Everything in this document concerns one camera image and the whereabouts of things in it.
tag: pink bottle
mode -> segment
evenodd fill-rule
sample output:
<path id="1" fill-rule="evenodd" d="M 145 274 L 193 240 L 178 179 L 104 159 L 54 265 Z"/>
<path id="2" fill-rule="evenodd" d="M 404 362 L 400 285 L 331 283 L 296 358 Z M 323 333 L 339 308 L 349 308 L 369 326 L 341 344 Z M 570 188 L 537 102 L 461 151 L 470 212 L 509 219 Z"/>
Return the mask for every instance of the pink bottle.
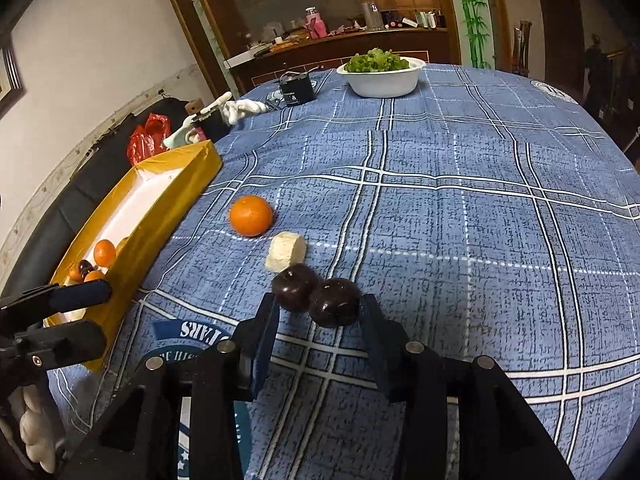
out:
<path id="1" fill-rule="evenodd" d="M 326 25 L 315 7 L 306 9 L 306 28 L 311 33 L 311 38 L 326 38 Z"/>

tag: robotic hand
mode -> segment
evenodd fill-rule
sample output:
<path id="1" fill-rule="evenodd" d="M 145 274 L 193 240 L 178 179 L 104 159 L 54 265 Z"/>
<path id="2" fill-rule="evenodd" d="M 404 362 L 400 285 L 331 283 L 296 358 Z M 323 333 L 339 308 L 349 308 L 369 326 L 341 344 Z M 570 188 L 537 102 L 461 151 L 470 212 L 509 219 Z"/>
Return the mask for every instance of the robotic hand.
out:
<path id="1" fill-rule="evenodd" d="M 37 385 L 48 388 L 46 370 L 98 358 L 106 346 L 102 329 L 92 321 L 32 325 L 41 327 L 53 314 L 104 303 L 110 295 L 109 284 L 100 280 L 47 285 L 0 300 L 0 478 L 54 472 L 54 431 Z"/>
<path id="2" fill-rule="evenodd" d="M 78 302 L 68 310 L 77 307 Z M 205 480 L 215 471 L 221 480 L 242 480 L 234 401 L 251 402 L 258 396 L 267 376 L 279 315 L 274 295 L 265 294 L 254 318 L 240 322 L 230 339 L 192 360 L 165 363 L 156 356 L 140 363 L 58 478 L 175 478 L 180 404 L 190 396 L 191 479 Z M 380 394 L 390 402 L 406 403 L 393 480 L 445 478 L 448 398 L 456 400 L 460 416 L 460 480 L 574 480 L 535 413 L 493 359 L 480 356 L 464 362 L 440 357 L 411 341 L 398 322 L 385 319 L 372 294 L 362 298 L 359 319 Z M 0 328 L 7 326 L 13 327 L 11 320 L 3 324 L 0 317 Z M 104 340 L 101 348 L 98 344 L 89 348 L 78 339 L 80 332 L 99 327 L 75 326 L 81 325 L 69 323 L 16 334 L 12 345 L 3 345 L 0 370 L 3 381 L 9 383 L 0 383 L 0 398 L 16 385 L 30 384 L 40 369 L 100 355 Z M 82 335 L 87 342 L 95 340 L 95 334 Z M 13 357 L 5 360 L 4 352 Z M 13 374 L 4 373 L 11 366 L 16 380 L 10 380 Z M 0 477 L 34 478 L 18 476 L 16 471 L 21 472 L 16 468 Z"/>
<path id="3" fill-rule="evenodd" d="M 267 105 L 260 101 L 251 101 L 251 99 L 240 99 L 233 101 L 233 94 L 226 92 L 213 101 L 210 105 L 204 107 L 199 112 L 188 116 L 182 123 L 182 126 L 174 131 L 170 137 L 167 137 L 162 143 L 170 150 L 186 146 L 187 144 L 195 144 L 200 142 L 200 135 L 197 127 L 201 123 L 206 123 L 217 111 L 220 112 L 222 120 L 226 126 L 234 126 L 239 120 L 244 119 L 247 115 L 257 115 L 265 113 Z"/>

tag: cardboard box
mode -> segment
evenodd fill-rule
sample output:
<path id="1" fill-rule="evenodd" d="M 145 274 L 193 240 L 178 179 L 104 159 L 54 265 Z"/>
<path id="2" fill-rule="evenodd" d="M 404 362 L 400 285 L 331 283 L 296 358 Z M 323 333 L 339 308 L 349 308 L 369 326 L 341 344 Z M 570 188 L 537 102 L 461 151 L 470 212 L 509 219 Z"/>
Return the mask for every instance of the cardboard box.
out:
<path id="1" fill-rule="evenodd" d="M 172 232 L 202 190 L 218 174 L 222 160 L 210 140 L 190 144 L 143 160 L 131 168 L 88 219 L 62 258 L 51 283 L 70 283 L 71 265 L 95 264 L 96 242 L 114 245 L 128 237 L 105 279 L 111 299 L 102 305 L 49 317 L 47 323 L 91 319 L 99 324 L 111 347 L 131 299 Z M 91 371 L 102 367 L 104 355 L 84 363 Z"/>

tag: red plastic bag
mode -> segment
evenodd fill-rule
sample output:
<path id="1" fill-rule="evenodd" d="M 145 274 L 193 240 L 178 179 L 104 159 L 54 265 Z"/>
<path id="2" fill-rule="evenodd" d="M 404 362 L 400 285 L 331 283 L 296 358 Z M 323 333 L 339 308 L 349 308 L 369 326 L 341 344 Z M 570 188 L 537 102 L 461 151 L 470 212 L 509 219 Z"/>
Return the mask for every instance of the red plastic bag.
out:
<path id="1" fill-rule="evenodd" d="M 164 115 L 149 114 L 145 126 L 138 126 L 129 137 L 127 158 L 131 165 L 167 151 L 162 143 L 171 135 L 171 123 Z"/>

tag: green vegetable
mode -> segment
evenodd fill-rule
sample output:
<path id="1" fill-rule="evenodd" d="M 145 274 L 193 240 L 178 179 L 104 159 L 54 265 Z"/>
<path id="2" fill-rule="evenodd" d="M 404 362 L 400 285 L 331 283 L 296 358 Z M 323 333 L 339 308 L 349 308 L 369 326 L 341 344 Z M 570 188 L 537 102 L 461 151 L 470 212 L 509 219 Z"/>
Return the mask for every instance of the green vegetable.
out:
<path id="1" fill-rule="evenodd" d="M 390 50 L 374 48 L 362 56 L 356 54 L 344 66 L 347 72 L 390 72 L 409 68 L 409 62 Z"/>

